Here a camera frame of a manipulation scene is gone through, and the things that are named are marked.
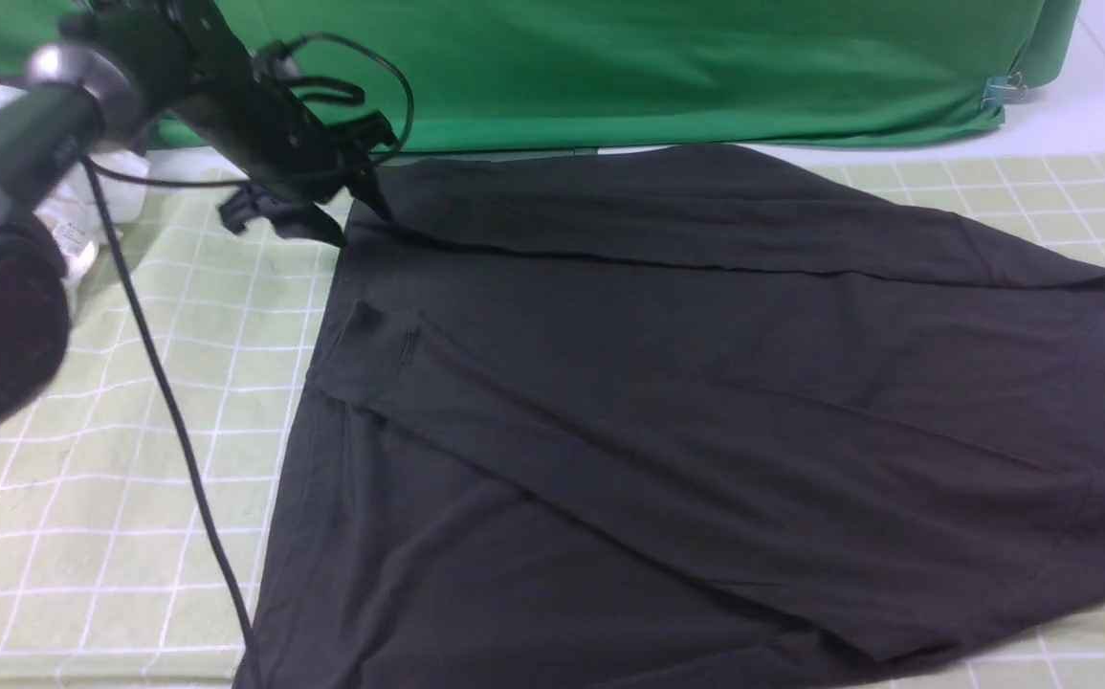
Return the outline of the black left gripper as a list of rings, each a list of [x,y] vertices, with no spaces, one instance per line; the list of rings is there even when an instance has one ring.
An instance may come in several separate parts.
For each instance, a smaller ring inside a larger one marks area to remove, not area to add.
[[[343,80],[274,78],[248,67],[243,78],[203,78],[173,106],[179,121],[246,174],[218,209],[225,230],[242,234],[265,219],[280,239],[343,248],[343,223],[320,209],[343,190],[382,221],[393,219],[371,156],[394,145],[391,123],[378,110],[320,121],[311,100],[356,106],[365,92]]]

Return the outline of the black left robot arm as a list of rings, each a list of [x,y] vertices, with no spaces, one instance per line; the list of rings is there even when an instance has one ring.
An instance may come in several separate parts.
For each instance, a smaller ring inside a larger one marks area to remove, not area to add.
[[[65,359],[70,271],[36,209],[90,153],[131,148],[171,114],[241,170],[219,209],[228,231],[262,218],[280,239],[343,247],[323,205],[346,190],[389,219],[376,169],[402,151],[415,118],[403,81],[402,131],[376,110],[320,121],[312,103],[364,106],[364,88],[304,76],[291,57],[311,42],[359,44],[311,33],[251,52],[212,1],[99,1],[63,18],[59,34],[29,59],[27,92],[0,108],[0,424]]]

